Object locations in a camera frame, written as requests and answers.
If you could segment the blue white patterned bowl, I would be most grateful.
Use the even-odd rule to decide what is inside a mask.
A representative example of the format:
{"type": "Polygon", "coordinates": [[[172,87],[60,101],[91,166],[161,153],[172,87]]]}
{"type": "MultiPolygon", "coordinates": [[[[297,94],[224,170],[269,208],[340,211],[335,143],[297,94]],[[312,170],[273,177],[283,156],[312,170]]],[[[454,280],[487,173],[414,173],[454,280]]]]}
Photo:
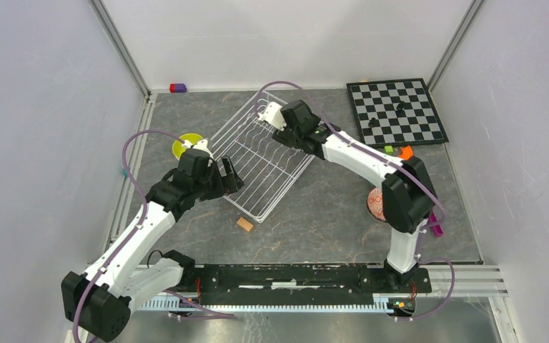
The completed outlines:
{"type": "Polygon", "coordinates": [[[383,196],[380,189],[374,188],[367,195],[367,208],[374,218],[386,222],[383,211],[383,196]]]}

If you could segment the white wire dish rack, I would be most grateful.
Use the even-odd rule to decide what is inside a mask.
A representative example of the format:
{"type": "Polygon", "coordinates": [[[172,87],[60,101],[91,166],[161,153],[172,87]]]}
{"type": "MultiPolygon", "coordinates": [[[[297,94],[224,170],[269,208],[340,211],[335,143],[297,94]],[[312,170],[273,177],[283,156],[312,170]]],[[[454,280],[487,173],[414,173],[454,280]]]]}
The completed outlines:
{"type": "Polygon", "coordinates": [[[310,165],[313,156],[272,138],[275,128],[255,112],[287,102],[268,91],[254,94],[209,138],[215,158],[228,156],[244,186],[225,197],[238,209],[262,223],[310,165]]]}

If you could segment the red purple block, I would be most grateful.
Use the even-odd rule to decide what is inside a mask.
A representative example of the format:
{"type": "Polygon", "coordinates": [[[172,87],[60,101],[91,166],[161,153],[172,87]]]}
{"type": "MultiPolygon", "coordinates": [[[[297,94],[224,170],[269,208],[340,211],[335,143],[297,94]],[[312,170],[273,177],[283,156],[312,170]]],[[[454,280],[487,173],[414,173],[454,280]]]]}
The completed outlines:
{"type": "Polygon", "coordinates": [[[169,85],[170,93],[186,93],[187,86],[184,83],[172,83],[169,85]]]}

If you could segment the yellow bowl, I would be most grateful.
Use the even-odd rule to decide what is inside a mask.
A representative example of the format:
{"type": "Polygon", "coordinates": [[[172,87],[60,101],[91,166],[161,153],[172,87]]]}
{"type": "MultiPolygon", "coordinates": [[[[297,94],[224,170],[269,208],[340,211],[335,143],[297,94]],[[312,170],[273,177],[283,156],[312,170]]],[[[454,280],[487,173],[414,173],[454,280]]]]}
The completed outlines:
{"type": "Polygon", "coordinates": [[[190,147],[194,146],[203,136],[196,133],[186,133],[180,136],[180,140],[175,140],[172,144],[172,154],[179,160],[181,155],[190,147]]]}

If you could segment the orange curved plastic piece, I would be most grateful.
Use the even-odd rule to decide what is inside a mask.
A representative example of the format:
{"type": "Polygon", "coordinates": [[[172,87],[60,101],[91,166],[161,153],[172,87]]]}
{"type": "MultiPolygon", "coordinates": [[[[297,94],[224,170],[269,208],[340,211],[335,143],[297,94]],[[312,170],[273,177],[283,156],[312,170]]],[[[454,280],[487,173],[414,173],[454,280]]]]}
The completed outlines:
{"type": "Polygon", "coordinates": [[[404,161],[411,159],[414,156],[413,149],[411,146],[402,146],[400,147],[400,153],[398,157],[404,161]]]}

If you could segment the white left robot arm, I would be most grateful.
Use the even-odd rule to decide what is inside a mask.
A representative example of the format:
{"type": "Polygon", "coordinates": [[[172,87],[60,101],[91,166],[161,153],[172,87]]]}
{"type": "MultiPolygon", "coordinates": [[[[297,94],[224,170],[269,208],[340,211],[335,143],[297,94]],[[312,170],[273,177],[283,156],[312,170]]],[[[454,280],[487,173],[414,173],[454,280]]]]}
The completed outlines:
{"type": "Polygon", "coordinates": [[[229,156],[216,161],[201,149],[187,149],[145,196],[145,204],[123,234],[81,274],[69,272],[61,282],[65,317],[103,342],[116,339],[131,315],[158,293],[191,289],[193,268],[172,257],[135,274],[154,243],[196,202],[238,192],[244,182],[229,156]]]}

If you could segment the tan wooden block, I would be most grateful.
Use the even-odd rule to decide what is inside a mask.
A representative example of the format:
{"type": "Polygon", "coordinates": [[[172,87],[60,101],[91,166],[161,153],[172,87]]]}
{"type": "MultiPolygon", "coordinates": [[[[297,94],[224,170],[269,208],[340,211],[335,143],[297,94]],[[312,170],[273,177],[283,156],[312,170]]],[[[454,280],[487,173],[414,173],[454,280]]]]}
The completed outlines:
{"type": "Polygon", "coordinates": [[[251,221],[245,219],[244,217],[240,217],[237,220],[237,225],[246,232],[251,232],[254,229],[253,223],[251,223],[251,221]]]}

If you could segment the black chess piece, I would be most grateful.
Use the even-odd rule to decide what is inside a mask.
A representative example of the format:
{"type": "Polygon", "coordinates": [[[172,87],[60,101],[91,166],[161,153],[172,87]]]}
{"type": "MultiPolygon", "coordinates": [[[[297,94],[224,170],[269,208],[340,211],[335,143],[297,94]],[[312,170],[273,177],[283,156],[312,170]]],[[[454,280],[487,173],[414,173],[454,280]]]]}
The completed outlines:
{"type": "Polygon", "coordinates": [[[401,101],[397,104],[395,107],[395,111],[404,111],[405,110],[406,103],[404,101],[401,101]]]}
{"type": "Polygon", "coordinates": [[[368,121],[368,126],[370,128],[375,128],[375,127],[379,127],[380,126],[380,123],[378,121],[377,118],[371,118],[369,121],[368,121]]]}

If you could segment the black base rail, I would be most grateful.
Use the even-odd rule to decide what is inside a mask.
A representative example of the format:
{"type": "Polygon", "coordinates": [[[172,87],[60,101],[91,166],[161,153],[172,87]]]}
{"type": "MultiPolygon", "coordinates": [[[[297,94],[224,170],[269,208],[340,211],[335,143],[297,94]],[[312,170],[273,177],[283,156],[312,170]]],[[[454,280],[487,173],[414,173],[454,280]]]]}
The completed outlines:
{"type": "Polygon", "coordinates": [[[395,277],[381,264],[204,264],[165,289],[195,297],[203,307],[368,305],[376,294],[408,297],[431,291],[425,268],[395,277]]]}

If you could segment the black white chessboard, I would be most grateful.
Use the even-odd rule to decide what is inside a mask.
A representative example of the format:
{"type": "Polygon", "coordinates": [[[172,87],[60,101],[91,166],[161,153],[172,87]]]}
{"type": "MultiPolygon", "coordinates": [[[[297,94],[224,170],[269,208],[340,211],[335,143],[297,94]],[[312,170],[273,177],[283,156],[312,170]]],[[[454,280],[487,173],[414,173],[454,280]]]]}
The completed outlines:
{"type": "Polygon", "coordinates": [[[363,144],[383,148],[449,142],[424,79],[354,82],[346,89],[363,144]],[[395,111],[401,101],[405,110],[395,111]],[[380,126],[370,128],[371,118],[377,118],[380,126]]]}

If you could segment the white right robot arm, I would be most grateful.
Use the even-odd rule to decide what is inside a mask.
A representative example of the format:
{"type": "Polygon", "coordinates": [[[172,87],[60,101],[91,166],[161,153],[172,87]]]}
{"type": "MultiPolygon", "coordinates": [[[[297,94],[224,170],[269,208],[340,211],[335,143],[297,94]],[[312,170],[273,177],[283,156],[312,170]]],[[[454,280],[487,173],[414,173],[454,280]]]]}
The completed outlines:
{"type": "Polygon", "coordinates": [[[418,266],[419,233],[439,203],[423,161],[389,156],[356,141],[314,114],[303,100],[284,106],[272,101],[257,118],[273,127],[275,141],[343,166],[381,191],[383,215],[392,228],[385,284],[394,292],[410,286],[418,266]]]}

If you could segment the lime green cube block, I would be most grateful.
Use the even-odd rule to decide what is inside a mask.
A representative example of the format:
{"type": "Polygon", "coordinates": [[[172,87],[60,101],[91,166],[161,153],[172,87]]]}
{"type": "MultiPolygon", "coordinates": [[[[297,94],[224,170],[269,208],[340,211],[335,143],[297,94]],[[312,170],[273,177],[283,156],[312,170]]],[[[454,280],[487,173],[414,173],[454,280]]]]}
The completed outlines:
{"type": "Polygon", "coordinates": [[[394,155],[394,148],[392,146],[385,146],[384,147],[385,153],[393,156],[394,155]]]}

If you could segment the magenta plastic scoop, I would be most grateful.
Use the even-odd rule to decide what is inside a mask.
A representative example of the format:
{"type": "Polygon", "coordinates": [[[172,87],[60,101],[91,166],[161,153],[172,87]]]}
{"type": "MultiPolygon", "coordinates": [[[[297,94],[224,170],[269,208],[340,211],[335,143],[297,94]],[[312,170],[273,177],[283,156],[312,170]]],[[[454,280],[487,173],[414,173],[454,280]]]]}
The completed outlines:
{"type": "Polygon", "coordinates": [[[429,230],[431,235],[436,238],[442,237],[444,235],[442,226],[438,224],[438,218],[436,217],[434,212],[430,214],[428,223],[430,225],[429,230]]]}

